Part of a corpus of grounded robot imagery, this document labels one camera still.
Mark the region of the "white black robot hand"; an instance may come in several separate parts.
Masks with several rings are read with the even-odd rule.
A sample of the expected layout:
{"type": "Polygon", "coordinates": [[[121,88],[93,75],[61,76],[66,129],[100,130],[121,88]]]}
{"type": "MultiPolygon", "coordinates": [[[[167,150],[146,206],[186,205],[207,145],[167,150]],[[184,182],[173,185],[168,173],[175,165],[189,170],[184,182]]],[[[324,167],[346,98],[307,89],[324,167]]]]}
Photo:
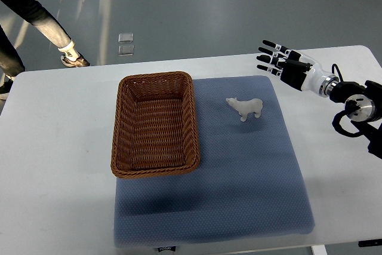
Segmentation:
{"type": "Polygon", "coordinates": [[[264,47],[257,60],[257,68],[274,76],[298,91],[311,91],[321,97],[328,97],[340,77],[322,69],[315,59],[298,50],[264,40],[264,47]]]}

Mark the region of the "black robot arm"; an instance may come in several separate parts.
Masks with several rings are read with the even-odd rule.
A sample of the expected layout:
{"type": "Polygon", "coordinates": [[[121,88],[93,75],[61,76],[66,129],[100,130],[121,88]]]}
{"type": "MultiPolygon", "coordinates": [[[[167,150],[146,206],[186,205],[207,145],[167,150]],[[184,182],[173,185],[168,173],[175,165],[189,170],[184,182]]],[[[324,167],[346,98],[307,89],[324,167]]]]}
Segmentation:
{"type": "Polygon", "coordinates": [[[337,72],[338,80],[330,83],[326,89],[327,95],[332,102],[344,105],[344,109],[332,120],[334,130],[351,138],[365,136],[369,140],[368,152],[381,158],[381,127],[371,125],[381,119],[381,84],[370,80],[364,85],[344,81],[336,64],[332,65],[331,72],[337,72]],[[351,133],[341,126],[341,119],[345,116],[357,132],[351,133]]]}

